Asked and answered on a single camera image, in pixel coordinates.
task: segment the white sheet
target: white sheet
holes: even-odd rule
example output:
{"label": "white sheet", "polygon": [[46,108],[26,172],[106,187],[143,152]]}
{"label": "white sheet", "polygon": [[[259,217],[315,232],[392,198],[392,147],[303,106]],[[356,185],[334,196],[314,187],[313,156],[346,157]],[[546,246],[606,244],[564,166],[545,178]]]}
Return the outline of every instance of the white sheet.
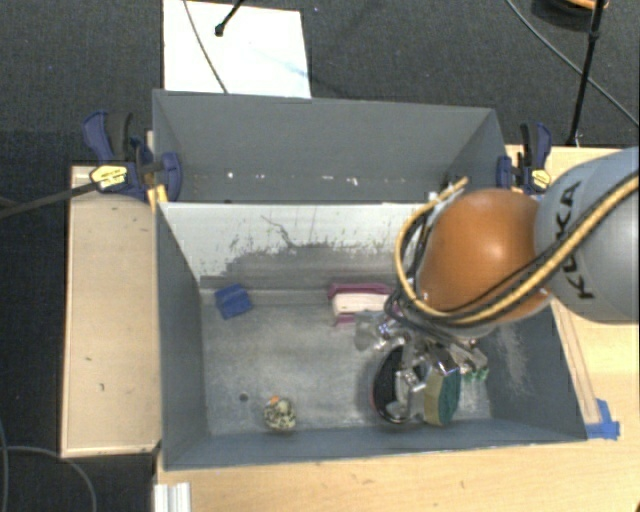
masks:
{"label": "white sheet", "polygon": [[[242,6],[224,36],[214,29],[231,4],[187,2],[209,59],[230,93],[310,98],[299,12]],[[164,0],[164,87],[222,92],[182,0]]]}

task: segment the yellow cable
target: yellow cable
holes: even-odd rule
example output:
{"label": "yellow cable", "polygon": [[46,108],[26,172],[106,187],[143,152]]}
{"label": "yellow cable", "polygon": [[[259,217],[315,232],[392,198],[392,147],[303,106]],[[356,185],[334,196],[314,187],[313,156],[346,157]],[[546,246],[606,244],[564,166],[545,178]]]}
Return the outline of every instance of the yellow cable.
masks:
{"label": "yellow cable", "polygon": [[[456,183],[454,187],[458,186],[461,182],[462,180]],[[567,238],[567,240],[565,240],[565,242],[558,248],[558,250],[554,252],[553,255],[540,268],[538,268],[538,270],[536,270],[526,281],[518,286],[518,288],[513,290],[508,296],[506,296],[504,299],[500,300],[493,306],[484,309],[483,311],[480,311],[468,317],[452,320],[451,323],[454,325],[466,325],[473,322],[481,321],[495,313],[499,313],[503,309],[513,305],[515,302],[520,300],[533,288],[538,286],[545,277],[553,272],[553,270],[571,254],[571,252],[589,234],[589,232],[594,229],[597,224],[613,208],[615,208],[615,206],[620,201],[622,201],[624,198],[626,198],[636,190],[638,190],[637,176],[625,183],[623,186],[616,189],[601,204],[599,204],[593,211],[593,213],[591,213],[589,217],[587,217],[585,221]],[[404,226],[400,230],[400,233],[398,234],[398,238],[396,239],[394,266],[396,273],[398,274],[398,279],[400,281],[402,289],[418,309],[420,309],[423,313],[426,313],[427,315],[433,317],[449,318],[452,317],[455,313],[446,313],[443,311],[435,310],[429,307],[424,301],[418,299],[415,292],[413,291],[413,288],[407,280],[406,274],[404,273],[404,269],[402,268],[402,258],[400,254],[400,248],[402,246],[402,242],[404,241],[404,236],[406,235],[410,226],[415,222],[417,217],[430,211],[431,209],[433,209],[435,204],[443,200],[442,197],[443,195],[439,196],[435,201],[431,201],[424,207],[420,208],[420,210],[416,211],[416,213],[414,213],[414,215],[404,224]]]}
{"label": "yellow cable", "polygon": [[[460,179],[455,184],[453,184],[451,187],[448,187],[446,190],[441,192],[440,195],[437,198],[432,199],[431,201],[429,201],[424,206],[421,206],[420,208],[418,208],[413,213],[413,215],[411,215],[411,217],[409,217],[407,219],[407,221],[402,225],[402,227],[400,228],[400,232],[398,233],[398,236],[396,237],[396,245],[395,245],[394,255],[393,255],[396,274],[398,276],[398,279],[400,281],[400,285],[402,286],[402,289],[404,290],[404,292],[409,296],[409,298],[412,301],[416,302],[416,304],[419,304],[418,298],[416,297],[416,294],[413,291],[413,288],[409,284],[409,281],[407,281],[407,276],[404,273],[404,269],[402,268],[402,242],[404,241],[404,237],[406,236],[407,231],[409,231],[411,226],[415,223],[415,221],[418,218],[420,218],[425,213],[433,210],[439,203],[441,203],[441,202],[445,201],[446,199],[448,199],[449,197],[451,197],[458,190],[464,188],[464,186],[468,182],[469,182],[468,178]],[[430,313],[430,314],[433,314],[435,316],[440,316],[440,315],[446,316],[446,313],[440,313],[439,311],[436,311],[436,310],[432,310],[432,311],[433,311],[433,313]]]}

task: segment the blue block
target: blue block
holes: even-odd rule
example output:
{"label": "blue block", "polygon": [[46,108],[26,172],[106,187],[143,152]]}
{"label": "blue block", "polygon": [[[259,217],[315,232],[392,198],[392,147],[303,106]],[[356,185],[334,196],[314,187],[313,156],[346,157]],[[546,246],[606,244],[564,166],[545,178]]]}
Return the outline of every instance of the blue block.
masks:
{"label": "blue block", "polygon": [[247,291],[239,284],[232,284],[215,292],[216,307],[225,320],[249,311],[253,304]]}

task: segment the black stand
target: black stand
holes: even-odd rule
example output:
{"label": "black stand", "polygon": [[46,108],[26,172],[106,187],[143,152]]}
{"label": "black stand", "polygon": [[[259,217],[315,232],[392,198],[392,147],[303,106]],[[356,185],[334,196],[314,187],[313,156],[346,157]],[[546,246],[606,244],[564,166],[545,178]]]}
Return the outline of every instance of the black stand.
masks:
{"label": "black stand", "polygon": [[244,3],[244,0],[238,0],[233,8],[231,9],[231,11],[229,12],[229,14],[227,14],[227,16],[225,17],[225,19],[222,20],[222,23],[220,23],[219,25],[216,26],[216,30],[215,30],[215,34],[217,37],[222,37],[224,35],[224,28],[227,26],[227,23],[229,22],[229,20],[233,17],[233,15],[236,13],[236,11],[238,9],[240,9],[240,6]]}
{"label": "black stand", "polygon": [[573,122],[571,123],[571,132],[565,143],[567,146],[578,146],[578,124],[580,123],[580,114],[582,113],[582,104],[584,103],[584,93],[589,80],[589,71],[591,69],[591,61],[593,60],[593,52],[596,48],[596,41],[600,37],[600,20],[602,19],[602,11],[606,0],[596,0],[596,8],[591,18],[591,28],[589,29],[589,47],[587,48],[587,56],[584,59],[582,68],[582,79],[580,81],[580,89],[576,99],[576,108],[573,113]]}

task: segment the bin floor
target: bin floor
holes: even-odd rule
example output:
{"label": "bin floor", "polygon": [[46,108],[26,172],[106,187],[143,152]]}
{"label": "bin floor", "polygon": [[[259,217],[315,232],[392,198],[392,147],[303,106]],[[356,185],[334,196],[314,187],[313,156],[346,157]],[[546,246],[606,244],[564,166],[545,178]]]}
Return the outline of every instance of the bin floor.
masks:
{"label": "bin floor", "polygon": [[[274,395],[293,402],[296,430],[380,424],[368,400],[379,355],[355,348],[354,325],[334,325],[328,303],[260,305],[223,320],[212,293],[201,291],[212,435],[265,432],[263,409]],[[484,383],[463,383],[455,419],[489,417]]]}

